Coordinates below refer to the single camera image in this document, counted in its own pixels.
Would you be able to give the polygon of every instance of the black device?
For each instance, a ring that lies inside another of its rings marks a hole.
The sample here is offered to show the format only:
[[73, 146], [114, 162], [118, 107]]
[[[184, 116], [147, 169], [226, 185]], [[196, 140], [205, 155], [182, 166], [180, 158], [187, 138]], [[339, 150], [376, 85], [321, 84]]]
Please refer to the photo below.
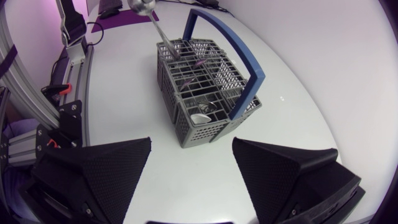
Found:
[[205, 6], [209, 7], [218, 7], [218, 1], [217, 0], [197, 0], [198, 2], [204, 4]]
[[121, 0], [99, 0], [98, 14], [102, 14], [110, 9], [121, 9], [123, 3]]
[[40, 153], [19, 192], [42, 223], [122, 223], [150, 138]]
[[116, 16], [119, 13], [120, 13], [119, 9], [115, 8], [107, 9], [99, 16], [99, 19], [107, 19], [109, 17]]
[[261, 224], [342, 223], [364, 195], [336, 149], [296, 149], [235, 138], [233, 153]]

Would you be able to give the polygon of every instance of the metal ladle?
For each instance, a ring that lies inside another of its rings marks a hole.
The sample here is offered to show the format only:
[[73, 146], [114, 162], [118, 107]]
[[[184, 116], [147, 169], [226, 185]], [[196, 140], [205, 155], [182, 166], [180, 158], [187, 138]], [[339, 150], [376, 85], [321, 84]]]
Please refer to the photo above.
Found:
[[149, 19], [154, 23], [160, 37], [163, 40], [163, 43], [166, 45], [174, 60], [180, 60], [180, 54], [163, 33], [162, 29], [157, 25], [154, 17], [152, 16], [152, 11], [155, 8], [155, 0], [127, 0], [127, 3], [129, 4], [131, 10], [136, 14], [149, 17]]

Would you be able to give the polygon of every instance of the black bracket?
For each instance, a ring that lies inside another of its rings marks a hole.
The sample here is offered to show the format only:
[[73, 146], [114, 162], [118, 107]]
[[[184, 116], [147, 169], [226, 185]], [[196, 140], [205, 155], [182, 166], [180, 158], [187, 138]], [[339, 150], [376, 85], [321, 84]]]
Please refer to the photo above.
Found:
[[81, 107], [80, 100], [59, 106], [60, 127], [47, 130], [41, 124], [36, 131], [36, 161], [39, 161], [44, 151], [60, 148], [82, 147], [81, 132]]
[[0, 140], [0, 175], [4, 173], [7, 165], [8, 165], [8, 138], [2, 133]]

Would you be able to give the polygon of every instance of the white tabletop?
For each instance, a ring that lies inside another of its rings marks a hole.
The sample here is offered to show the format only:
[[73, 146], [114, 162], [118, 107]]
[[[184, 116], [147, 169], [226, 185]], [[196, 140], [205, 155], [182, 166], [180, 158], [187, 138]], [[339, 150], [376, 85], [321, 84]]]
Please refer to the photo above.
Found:
[[[190, 7], [158, 2], [159, 25], [168, 38], [181, 38]], [[90, 14], [95, 21], [98, 7]], [[251, 49], [266, 74], [257, 93], [262, 107], [217, 142], [182, 149], [157, 85], [161, 38], [146, 22], [105, 30], [95, 46], [89, 92], [91, 145], [150, 137], [152, 152], [134, 192], [125, 223], [251, 223], [256, 213], [238, 165], [232, 140], [243, 139], [304, 149], [336, 143], [305, 88], [286, 64], [256, 34], [231, 15], [209, 11]], [[101, 32], [87, 34], [96, 42]], [[193, 35], [213, 39], [245, 77], [249, 74], [228, 41], [198, 19]]]

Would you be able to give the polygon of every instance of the spoon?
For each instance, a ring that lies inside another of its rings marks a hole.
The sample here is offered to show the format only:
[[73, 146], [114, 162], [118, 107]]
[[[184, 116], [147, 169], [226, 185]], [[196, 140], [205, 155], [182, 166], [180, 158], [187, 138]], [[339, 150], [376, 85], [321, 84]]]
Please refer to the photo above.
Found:
[[205, 114], [192, 114], [191, 120], [194, 124], [206, 124], [211, 121], [211, 118]]
[[197, 62], [192, 66], [192, 70], [197, 69], [201, 64], [205, 63], [206, 61], [207, 61], [207, 58], [201, 59], [201, 60], [197, 61]]
[[180, 60], [180, 54], [163, 33], [162, 29], [157, 25], [154, 17], [152, 16], [152, 11], [155, 8], [155, 0], [127, 0], [127, 3], [129, 4], [131, 10], [136, 14], [149, 17], [149, 19], [154, 23], [160, 37], [163, 40], [163, 43], [166, 45], [174, 60]]
[[181, 86], [181, 88], [180, 88], [180, 91], [184, 90], [185, 87], [187, 87], [187, 86], [189, 85], [189, 83], [191, 83], [191, 82], [194, 81], [195, 79], [196, 79], [196, 77], [193, 77], [193, 78], [190, 78], [190, 79], [188, 79], [187, 81], [185, 81], [185, 82], [182, 84], [182, 86]]
[[217, 105], [210, 101], [198, 102], [199, 109], [204, 113], [210, 113], [217, 110]]

